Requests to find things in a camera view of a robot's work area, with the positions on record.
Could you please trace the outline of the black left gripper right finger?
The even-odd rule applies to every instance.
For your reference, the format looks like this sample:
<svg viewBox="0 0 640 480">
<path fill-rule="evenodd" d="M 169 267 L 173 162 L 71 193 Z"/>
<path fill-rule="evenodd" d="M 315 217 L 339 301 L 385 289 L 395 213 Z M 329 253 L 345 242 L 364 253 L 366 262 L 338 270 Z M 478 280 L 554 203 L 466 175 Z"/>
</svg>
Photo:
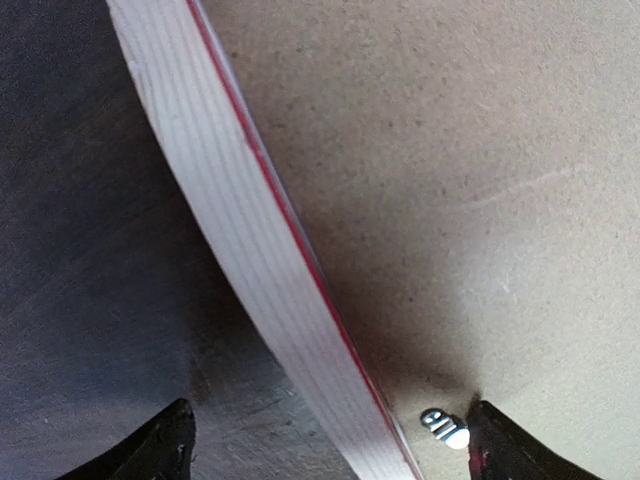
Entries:
<svg viewBox="0 0 640 480">
<path fill-rule="evenodd" d="M 467 423 L 471 479 L 599 479 L 557 455 L 486 400 L 470 408 Z"/>
</svg>

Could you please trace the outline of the red wooden picture frame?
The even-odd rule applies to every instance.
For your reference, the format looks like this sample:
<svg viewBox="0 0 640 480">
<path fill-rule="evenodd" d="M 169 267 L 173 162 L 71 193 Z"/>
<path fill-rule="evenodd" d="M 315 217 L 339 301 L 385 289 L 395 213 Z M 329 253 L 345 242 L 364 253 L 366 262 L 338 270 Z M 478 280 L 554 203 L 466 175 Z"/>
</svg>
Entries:
<svg viewBox="0 0 640 480">
<path fill-rule="evenodd" d="M 112 1 L 108 8 L 170 169 L 265 344 L 359 478 L 419 478 L 202 4 Z"/>
</svg>

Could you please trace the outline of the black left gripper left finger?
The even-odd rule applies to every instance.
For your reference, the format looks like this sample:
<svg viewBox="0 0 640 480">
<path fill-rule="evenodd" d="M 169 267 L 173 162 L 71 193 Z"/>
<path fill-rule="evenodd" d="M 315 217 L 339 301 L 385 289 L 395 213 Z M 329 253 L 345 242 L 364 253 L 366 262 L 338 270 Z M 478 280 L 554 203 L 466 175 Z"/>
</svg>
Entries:
<svg viewBox="0 0 640 480">
<path fill-rule="evenodd" d="M 120 443 L 59 479 L 189 480 L 195 440 L 191 404 L 179 398 Z"/>
</svg>

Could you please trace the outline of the brown backing board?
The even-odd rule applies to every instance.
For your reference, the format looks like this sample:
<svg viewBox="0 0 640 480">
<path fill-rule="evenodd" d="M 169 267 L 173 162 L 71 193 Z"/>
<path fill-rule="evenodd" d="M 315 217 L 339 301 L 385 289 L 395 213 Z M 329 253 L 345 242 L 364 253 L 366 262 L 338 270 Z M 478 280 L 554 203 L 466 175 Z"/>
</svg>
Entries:
<svg viewBox="0 0 640 480">
<path fill-rule="evenodd" d="M 365 364 L 419 425 L 482 397 L 639 475 L 639 5 L 209 1 Z"/>
</svg>

